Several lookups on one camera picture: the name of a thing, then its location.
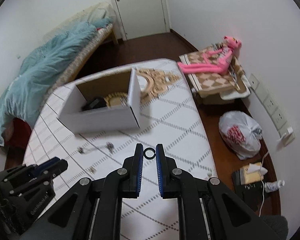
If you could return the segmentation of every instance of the blue blanket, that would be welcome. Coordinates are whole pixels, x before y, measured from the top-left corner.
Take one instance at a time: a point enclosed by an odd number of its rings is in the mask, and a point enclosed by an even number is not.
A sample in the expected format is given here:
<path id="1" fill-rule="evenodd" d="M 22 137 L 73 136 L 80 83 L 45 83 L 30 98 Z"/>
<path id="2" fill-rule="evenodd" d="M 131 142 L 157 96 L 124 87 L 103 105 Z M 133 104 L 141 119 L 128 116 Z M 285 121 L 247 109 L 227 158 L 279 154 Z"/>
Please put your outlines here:
<path id="1" fill-rule="evenodd" d="M 71 30 L 56 35 L 25 58 L 19 76 L 0 97 L 1 146 L 4 145 L 2 134 L 15 117 L 34 127 L 45 93 L 96 34 L 96 27 L 110 22 L 110 18 L 93 25 L 81 22 Z"/>

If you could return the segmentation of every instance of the open box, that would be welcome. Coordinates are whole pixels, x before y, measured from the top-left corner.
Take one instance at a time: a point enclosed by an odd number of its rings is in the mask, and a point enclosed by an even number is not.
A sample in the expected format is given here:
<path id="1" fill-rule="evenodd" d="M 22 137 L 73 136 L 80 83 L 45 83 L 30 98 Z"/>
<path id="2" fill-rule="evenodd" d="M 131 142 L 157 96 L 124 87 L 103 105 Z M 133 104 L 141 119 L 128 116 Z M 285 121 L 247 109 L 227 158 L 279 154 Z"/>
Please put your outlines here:
<path id="1" fill-rule="evenodd" d="M 87 101 L 96 96 L 127 93 L 127 105 L 82 111 Z M 140 86 L 135 69 L 114 73 L 74 86 L 58 119 L 74 134 L 104 130 L 139 128 Z"/>

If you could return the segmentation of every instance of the white cable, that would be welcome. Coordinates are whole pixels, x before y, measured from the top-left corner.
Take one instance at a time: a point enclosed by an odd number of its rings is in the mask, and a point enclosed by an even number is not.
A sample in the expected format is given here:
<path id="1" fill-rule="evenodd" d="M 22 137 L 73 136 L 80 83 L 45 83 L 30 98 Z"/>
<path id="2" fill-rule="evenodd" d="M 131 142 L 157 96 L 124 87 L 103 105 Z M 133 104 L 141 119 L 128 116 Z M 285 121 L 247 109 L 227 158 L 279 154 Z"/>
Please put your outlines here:
<path id="1" fill-rule="evenodd" d="M 261 167 L 263 167 L 263 161 L 264 161 L 265 157 L 268 156 L 268 154 L 269 154 L 269 151 L 265 155 L 263 155 L 262 162 L 261 162 Z M 261 216 L 261 209 L 263 207 L 263 203 L 265 202 L 265 184 L 263 182 L 263 179 L 261 180 L 261 182 L 262 182 L 262 185 L 263 185 L 263 189 L 262 189 L 262 204 L 261 204 L 260 210 L 259 210 L 259 217 Z"/>

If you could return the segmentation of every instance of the stuffed toy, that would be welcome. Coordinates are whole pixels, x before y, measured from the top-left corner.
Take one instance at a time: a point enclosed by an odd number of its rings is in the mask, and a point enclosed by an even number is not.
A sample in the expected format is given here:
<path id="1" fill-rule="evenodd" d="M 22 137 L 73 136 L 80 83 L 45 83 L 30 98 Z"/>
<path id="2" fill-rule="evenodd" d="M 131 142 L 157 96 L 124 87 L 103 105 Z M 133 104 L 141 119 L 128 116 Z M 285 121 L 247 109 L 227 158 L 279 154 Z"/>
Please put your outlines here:
<path id="1" fill-rule="evenodd" d="M 183 73 L 198 73 L 198 72 L 212 72 L 225 75 L 228 71 L 228 67 L 232 60 L 232 55 L 235 49 L 239 48 L 241 41 L 236 40 L 233 37 L 224 36 L 221 49 L 208 50 L 202 53 L 204 63 L 185 65 L 178 62 L 178 65 Z M 215 54 L 218 54 L 216 60 L 210 60 L 209 58 Z"/>

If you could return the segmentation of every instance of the wooden bed frame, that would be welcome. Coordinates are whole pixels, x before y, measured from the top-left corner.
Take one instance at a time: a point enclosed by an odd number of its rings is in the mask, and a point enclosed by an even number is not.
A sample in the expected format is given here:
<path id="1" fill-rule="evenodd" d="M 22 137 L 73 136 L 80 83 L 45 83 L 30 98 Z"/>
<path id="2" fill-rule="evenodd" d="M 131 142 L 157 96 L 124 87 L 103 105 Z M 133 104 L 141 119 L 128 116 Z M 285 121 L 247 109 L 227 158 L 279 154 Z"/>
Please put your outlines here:
<path id="1" fill-rule="evenodd" d="M 110 37 L 113 41 L 113 43 L 115 45 L 118 45 L 118 39 L 115 36 L 114 30 L 112 28 L 112 31 L 105 36 L 101 41 L 100 41 L 100 45 L 108 38 Z M 78 67 L 78 69 L 72 74 L 72 76 L 69 78 L 68 82 L 72 82 L 76 79 L 77 75 L 79 74 L 80 70 L 83 68 L 83 66 L 86 64 L 86 62 L 88 61 L 88 59 L 91 57 L 91 55 L 97 50 L 97 48 L 99 48 L 99 46 L 96 46 L 92 51 L 90 51 L 90 53 L 85 57 L 85 59 L 82 61 L 81 65 Z"/>

